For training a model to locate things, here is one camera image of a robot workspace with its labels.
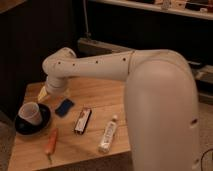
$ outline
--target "shelf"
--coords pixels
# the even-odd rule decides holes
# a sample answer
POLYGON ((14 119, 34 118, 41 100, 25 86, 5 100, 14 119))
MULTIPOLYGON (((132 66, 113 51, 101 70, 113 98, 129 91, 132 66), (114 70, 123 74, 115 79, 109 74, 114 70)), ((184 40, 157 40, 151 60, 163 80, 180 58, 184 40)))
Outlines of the shelf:
POLYGON ((97 3, 123 6, 123 7, 128 7, 128 8, 176 14, 176 15, 200 18, 200 19, 205 19, 205 20, 213 20, 213 13, 193 11, 193 10, 189 10, 186 8, 175 9, 175 8, 170 7, 168 9, 162 9, 162 5, 146 4, 146 3, 141 3, 141 2, 127 1, 127 0, 90 0, 90 1, 97 2, 97 3))

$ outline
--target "paper cup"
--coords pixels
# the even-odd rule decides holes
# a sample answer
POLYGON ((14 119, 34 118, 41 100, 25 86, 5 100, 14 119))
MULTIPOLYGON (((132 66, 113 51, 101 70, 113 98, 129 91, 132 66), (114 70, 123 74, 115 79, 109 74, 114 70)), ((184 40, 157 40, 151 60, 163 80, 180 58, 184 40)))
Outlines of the paper cup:
POLYGON ((39 125, 42 122, 39 105, 35 102, 28 102, 22 105, 18 115, 32 125, 39 125))

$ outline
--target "white robotic arm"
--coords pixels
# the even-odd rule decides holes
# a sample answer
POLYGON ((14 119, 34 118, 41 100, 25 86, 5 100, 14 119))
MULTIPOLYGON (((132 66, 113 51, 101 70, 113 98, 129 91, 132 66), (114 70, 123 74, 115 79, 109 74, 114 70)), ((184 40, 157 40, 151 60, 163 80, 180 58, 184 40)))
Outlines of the white robotic arm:
POLYGON ((198 100, 185 59, 170 50, 76 58, 63 48, 43 62, 46 90, 70 76, 126 81, 125 113, 135 171, 199 171, 198 100))

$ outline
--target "blue sponge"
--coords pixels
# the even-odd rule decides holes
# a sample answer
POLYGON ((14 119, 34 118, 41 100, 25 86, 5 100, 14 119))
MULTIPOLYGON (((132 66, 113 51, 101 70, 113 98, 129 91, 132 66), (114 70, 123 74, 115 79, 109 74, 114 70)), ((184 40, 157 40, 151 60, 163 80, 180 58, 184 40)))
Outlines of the blue sponge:
POLYGON ((60 106, 57 109, 55 109, 55 113, 58 116, 63 117, 67 114, 67 112, 72 106, 74 106, 74 103, 69 99, 65 99, 64 101, 62 101, 60 106))

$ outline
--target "wooden table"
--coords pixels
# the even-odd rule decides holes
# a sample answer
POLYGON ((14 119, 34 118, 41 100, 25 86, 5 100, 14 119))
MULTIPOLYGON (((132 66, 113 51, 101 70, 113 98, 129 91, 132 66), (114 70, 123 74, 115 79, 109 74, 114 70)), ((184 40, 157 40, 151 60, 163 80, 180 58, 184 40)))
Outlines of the wooden table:
MULTIPOLYGON (((37 95, 44 83, 29 84, 26 89, 24 103, 37 101, 37 95)), ((75 106, 69 113, 60 118, 54 110, 65 97, 51 97, 43 104, 51 109, 52 120, 41 132, 23 136, 16 134, 15 143, 8 170, 29 171, 73 164, 80 161, 96 159, 104 156, 130 151, 127 126, 123 106, 124 83, 111 80, 73 77, 69 80, 69 95, 75 106), (73 131, 75 122, 82 107, 91 107, 92 115, 86 132, 76 135, 73 131), (110 152, 102 154, 98 151, 107 122, 114 114, 118 115, 118 129, 110 152), (53 128, 59 128, 59 137, 52 165, 44 154, 48 134, 53 128)))

